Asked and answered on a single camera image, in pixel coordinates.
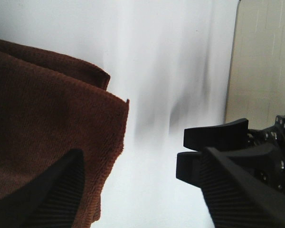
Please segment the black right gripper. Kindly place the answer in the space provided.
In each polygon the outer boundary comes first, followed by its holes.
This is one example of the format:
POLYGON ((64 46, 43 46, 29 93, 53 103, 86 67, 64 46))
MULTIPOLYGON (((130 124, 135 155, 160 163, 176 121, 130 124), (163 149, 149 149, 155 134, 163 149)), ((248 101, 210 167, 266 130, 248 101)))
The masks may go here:
POLYGON ((263 130, 248 130, 246 118, 216 126, 187 128, 183 146, 192 150, 244 148, 226 155, 255 179, 285 195, 285 115, 276 116, 275 124, 263 130))

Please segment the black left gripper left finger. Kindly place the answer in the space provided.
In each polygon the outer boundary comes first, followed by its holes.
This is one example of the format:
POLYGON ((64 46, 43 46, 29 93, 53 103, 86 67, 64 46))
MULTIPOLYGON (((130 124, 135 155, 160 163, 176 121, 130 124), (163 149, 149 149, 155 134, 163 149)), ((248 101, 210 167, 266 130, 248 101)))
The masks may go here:
POLYGON ((71 149, 35 179, 0 199, 0 228, 70 228, 85 185, 83 151, 71 149))

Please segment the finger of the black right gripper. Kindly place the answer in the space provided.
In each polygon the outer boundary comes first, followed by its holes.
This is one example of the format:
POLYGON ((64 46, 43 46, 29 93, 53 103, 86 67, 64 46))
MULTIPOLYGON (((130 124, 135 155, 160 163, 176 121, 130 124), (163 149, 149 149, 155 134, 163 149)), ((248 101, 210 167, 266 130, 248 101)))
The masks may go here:
POLYGON ((200 188, 200 152, 180 152, 177 154, 176 178, 200 188))

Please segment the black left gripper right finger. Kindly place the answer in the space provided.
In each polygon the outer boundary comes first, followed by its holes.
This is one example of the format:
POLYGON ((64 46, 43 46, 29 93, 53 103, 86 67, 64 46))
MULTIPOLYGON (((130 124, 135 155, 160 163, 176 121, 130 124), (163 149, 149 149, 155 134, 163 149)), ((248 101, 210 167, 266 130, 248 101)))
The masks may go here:
POLYGON ((200 187, 217 228, 285 228, 285 195, 256 180, 224 153, 201 153, 200 187))

